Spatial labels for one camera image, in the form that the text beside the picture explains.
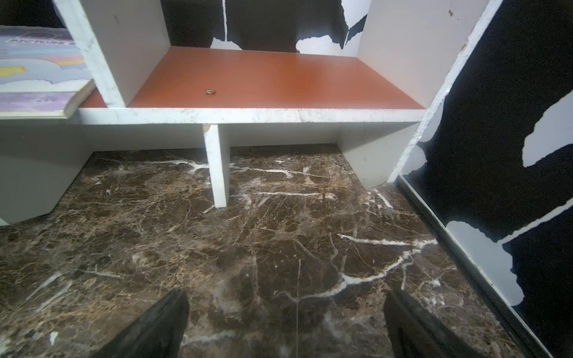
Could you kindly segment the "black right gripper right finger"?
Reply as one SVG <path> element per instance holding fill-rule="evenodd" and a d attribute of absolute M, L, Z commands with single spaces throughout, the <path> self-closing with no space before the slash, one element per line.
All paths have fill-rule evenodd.
<path fill-rule="evenodd" d="M 401 289 L 386 295 L 383 313 L 395 357 L 481 357 Z"/>

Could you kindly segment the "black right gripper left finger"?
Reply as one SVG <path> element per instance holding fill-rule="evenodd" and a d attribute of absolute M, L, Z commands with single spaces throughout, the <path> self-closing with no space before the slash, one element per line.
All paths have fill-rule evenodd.
<path fill-rule="evenodd" d="M 92 356 L 177 357 L 189 313 L 186 292 L 173 289 Z"/>

